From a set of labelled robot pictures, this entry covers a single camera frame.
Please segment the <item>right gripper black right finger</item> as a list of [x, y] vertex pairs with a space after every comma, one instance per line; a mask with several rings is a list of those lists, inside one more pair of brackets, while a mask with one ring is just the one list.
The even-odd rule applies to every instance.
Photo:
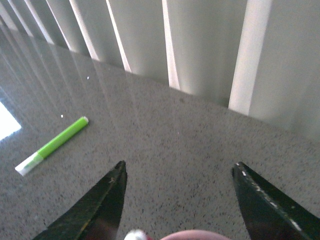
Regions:
[[238, 205], [252, 240], [318, 240], [320, 219], [243, 162], [232, 179]]

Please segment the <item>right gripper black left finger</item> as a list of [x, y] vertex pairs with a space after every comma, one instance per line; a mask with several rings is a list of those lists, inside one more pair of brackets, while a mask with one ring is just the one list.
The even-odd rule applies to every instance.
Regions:
[[119, 161], [36, 240], [115, 240], [127, 186], [126, 162]]

